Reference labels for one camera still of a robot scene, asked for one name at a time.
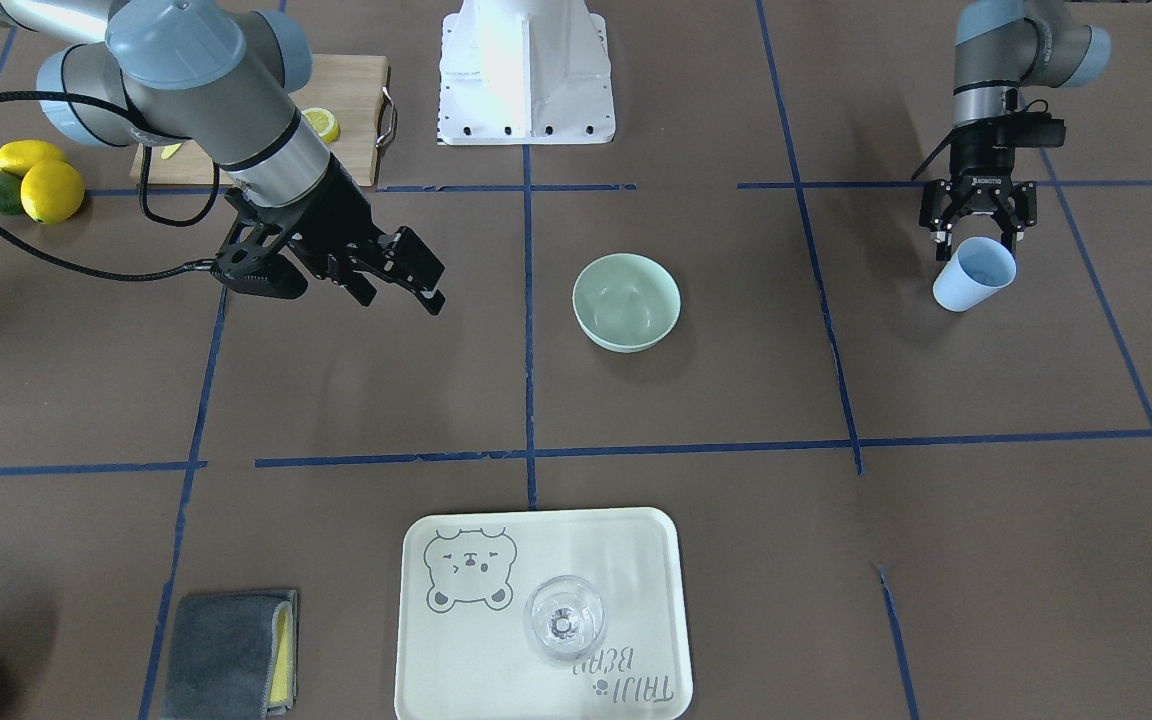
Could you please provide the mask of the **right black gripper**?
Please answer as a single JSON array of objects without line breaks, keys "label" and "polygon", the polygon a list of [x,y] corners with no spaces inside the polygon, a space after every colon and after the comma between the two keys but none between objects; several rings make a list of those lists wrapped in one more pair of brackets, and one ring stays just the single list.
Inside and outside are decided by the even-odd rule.
[{"label": "right black gripper", "polygon": [[236,219],[212,260],[225,287],[248,295],[297,300],[306,278],[332,281],[361,306],[376,300],[369,281],[397,285],[431,316],[445,306],[439,290],[445,266],[410,227],[384,234],[351,174],[335,158],[324,177],[300,200],[265,209],[232,187],[223,194]]}]

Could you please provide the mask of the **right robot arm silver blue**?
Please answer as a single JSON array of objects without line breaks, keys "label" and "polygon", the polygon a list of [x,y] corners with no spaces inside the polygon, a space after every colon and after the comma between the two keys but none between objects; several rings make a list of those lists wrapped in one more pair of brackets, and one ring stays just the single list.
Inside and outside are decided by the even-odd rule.
[{"label": "right robot arm silver blue", "polygon": [[214,258],[179,266],[232,291],[297,300],[308,278],[362,305],[374,281],[430,314],[444,309],[444,264],[415,232],[381,232],[369,202],[302,111],[314,60],[287,14],[238,14],[214,1],[0,1],[0,28],[69,41],[32,91],[65,136],[101,147],[195,142],[230,179],[236,220]]}]

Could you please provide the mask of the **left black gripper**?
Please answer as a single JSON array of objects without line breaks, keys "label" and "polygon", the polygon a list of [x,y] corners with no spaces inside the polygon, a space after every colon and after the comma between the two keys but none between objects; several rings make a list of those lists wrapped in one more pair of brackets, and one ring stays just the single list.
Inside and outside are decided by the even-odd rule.
[{"label": "left black gripper", "polygon": [[1024,233],[1038,222],[1033,181],[1011,179],[1016,150],[1064,146],[1064,120],[1049,113],[1007,113],[970,120],[952,129],[929,152],[919,172],[948,150],[950,177],[929,179],[923,185],[920,227],[931,232],[934,259],[954,253],[954,228],[965,217],[986,215],[1000,228],[1000,243],[1015,258]]}]

